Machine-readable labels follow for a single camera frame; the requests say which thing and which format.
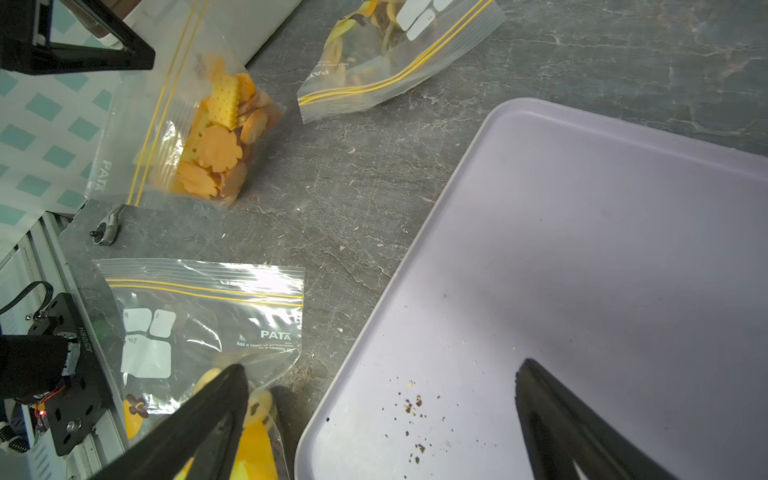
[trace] marble surface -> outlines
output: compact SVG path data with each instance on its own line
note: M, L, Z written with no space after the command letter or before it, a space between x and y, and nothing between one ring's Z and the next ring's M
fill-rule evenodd
M276 389L291 460L304 426L485 116L536 97L768 154L768 3L499 0L478 47L370 111L302 125L296 90L357 0L305 0L250 64L287 106L231 210L127 207L111 247L89 202L61 240L97 331L118 315L91 265L173 257L304 266L303 353Z

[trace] white label area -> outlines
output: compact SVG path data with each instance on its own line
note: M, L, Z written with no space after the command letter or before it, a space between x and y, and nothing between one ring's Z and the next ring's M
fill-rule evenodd
M397 12L397 25L403 30L411 28L413 22L422 14L425 8L429 6L432 0L408 0Z
M155 310L152 326L149 329L150 335L168 338L170 336L170 329L174 326L175 321L176 313L169 312L168 310Z
M445 7L452 4L453 0L435 0L432 4L435 6L435 10L442 12Z
M170 376L170 343L144 335L126 335L120 371L139 379Z
M148 308L123 310L123 325L126 332L146 332L150 323L152 323L152 311Z
M434 19L435 11L431 8L427 8L424 13L422 13L415 22L413 22L413 26L406 32L408 39L413 40L414 38L418 37L425 28L429 27L429 24L432 23L432 20Z

